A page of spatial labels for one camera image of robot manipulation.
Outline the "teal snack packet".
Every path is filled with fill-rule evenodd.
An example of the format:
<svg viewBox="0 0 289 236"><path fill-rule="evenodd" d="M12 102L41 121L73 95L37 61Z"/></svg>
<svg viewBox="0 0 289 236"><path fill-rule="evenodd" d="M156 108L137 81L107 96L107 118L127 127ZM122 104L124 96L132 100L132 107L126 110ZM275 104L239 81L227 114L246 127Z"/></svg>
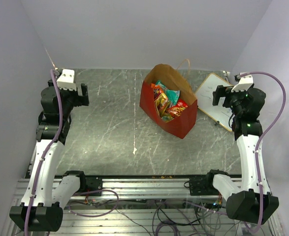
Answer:
<svg viewBox="0 0 289 236"><path fill-rule="evenodd" d="M177 104L179 97L180 97L180 91L179 90L171 90L168 89L160 80L157 80L156 86L160 86L167 98L170 101L171 106L174 106Z"/></svg>

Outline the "small red snack packet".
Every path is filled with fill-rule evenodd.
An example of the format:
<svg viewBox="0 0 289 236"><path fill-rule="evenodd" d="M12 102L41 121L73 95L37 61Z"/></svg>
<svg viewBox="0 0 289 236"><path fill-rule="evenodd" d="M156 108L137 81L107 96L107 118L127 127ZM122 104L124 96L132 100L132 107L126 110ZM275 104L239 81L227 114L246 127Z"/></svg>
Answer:
<svg viewBox="0 0 289 236"><path fill-rule="evenodd" d="M176 118L179 117L187 107L188 104L184 100L178 99L176 105L173 105L167 109L167 113L171 114L174 118Z"/></svg>

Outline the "red brown paper bag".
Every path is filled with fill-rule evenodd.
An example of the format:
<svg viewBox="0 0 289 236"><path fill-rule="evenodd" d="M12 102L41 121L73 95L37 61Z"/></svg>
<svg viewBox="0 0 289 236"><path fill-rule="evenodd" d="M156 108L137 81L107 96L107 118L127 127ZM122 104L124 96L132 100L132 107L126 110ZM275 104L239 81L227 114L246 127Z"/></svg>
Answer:
<svg viewBox="0 0 289 236"><path fill-rule="evenodd" d="M156 65L145 77L140 107L164 131L181 139L195 125L197 97L188 80L168 64Z"/></svg>

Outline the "orange snack packet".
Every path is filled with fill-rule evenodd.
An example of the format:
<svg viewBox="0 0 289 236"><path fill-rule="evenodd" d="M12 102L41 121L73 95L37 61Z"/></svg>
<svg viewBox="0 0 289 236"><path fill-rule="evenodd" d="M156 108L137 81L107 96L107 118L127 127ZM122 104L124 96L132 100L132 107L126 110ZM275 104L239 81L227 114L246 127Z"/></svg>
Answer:
<svg viewBox="0 0 289 236"><path fill-rule="evenodd" d="M165 110L169 106L170 101L161 86L151 84L151 88L153 89L153 92L154 92L154 103L155 103L156 109L160 117L162 117L163 114L165 113Z"/></svg>

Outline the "colourful fruit candy bag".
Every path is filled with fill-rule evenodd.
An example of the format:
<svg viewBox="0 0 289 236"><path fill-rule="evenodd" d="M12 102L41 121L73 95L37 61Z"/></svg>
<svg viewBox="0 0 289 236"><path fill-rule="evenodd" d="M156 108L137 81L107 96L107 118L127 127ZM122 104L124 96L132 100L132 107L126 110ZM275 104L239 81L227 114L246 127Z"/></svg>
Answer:
<svg viewBox="0 0 289 236"><path fill-rule="evenodd" d="M164 113L163 116L161 117L162 121L165 123L168 123L174 119L174 117L169 114L169 113Z"/></svg>

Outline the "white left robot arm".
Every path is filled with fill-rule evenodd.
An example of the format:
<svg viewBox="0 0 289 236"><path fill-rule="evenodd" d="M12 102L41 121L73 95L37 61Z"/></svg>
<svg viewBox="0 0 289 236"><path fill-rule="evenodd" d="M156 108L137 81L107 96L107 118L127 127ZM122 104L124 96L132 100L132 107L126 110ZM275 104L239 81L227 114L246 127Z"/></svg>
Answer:
<svg viewBox="0 0 289 236"><path fill-rule="evenodd" d="M77 91L56 92L52 81L41 92L43 111L38 117L36 145L30 180L19 206L10 209L9 217L24 232L56 232L63 220L63 209L75 195L87 190L83 171L66 171L57 187L53 187L57 165L61 159L74 107L88 106L86 84Z"/></svg>

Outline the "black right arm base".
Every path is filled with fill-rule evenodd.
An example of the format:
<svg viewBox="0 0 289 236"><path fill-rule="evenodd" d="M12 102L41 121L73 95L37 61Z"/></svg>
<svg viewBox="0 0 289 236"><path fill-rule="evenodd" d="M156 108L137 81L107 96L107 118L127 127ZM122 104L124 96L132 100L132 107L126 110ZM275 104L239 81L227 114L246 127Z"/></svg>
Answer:
<svg viewBox="0 0 289 236"><path fill-rule="evenodd" d="M191 196L218 195L218 191L210 185L206 175L192 176L184 183L184 187L189 189Z"/></svg>

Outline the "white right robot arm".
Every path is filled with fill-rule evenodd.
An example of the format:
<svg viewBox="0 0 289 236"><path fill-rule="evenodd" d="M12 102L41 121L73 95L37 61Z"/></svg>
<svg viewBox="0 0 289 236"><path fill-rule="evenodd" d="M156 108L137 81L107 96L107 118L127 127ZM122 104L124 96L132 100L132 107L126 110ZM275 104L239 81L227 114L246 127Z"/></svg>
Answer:
<svg viewBox="0 0 289 236"><path fill-rule="evenodd" d="M230 219L263 225L279 206L279 199L271 194L262 159L262 126L258 120L265 104L266 94L249 87L234 91L232 86L217 86L213 92L213 105L224 98L223 106L233 114L232 131L241 158L241 185L237 186L230 175L220 170L210 170L206 175L204 190L208 194L219 192L226 201Z"/></svg>

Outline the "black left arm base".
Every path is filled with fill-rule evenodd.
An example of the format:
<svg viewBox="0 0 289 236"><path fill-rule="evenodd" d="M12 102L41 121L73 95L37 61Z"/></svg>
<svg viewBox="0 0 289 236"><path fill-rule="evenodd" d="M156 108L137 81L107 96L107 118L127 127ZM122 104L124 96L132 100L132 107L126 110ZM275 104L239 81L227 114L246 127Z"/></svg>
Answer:
<svg viewBox="0 0 289 236"><path fill-rule="evenodd" d="M103 188L103 181L100 177L86 177L86 188L85 192L91 192L89 196L101 196L101 190Z"/></svg>

